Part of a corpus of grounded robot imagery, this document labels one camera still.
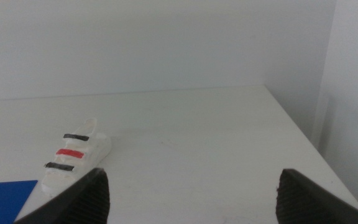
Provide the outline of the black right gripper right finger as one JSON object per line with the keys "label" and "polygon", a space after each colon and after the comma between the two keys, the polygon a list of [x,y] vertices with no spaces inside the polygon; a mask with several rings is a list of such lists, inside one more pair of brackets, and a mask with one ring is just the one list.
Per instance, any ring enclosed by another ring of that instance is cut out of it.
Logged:
{"label": "black right gripper right finger", "polygon": [[358,224],[358,209],[295,169],[284,169],[277,189],[279,224]]}

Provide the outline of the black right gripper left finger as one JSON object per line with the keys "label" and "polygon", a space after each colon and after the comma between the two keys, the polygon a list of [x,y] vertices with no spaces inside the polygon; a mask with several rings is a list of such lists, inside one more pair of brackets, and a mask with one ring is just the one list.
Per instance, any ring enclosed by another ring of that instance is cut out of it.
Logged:
{"label": "black right gripper left finger", "polygon": [[107,224],[109,210],[107,173],[102,168],[94,168],[14,224]]}

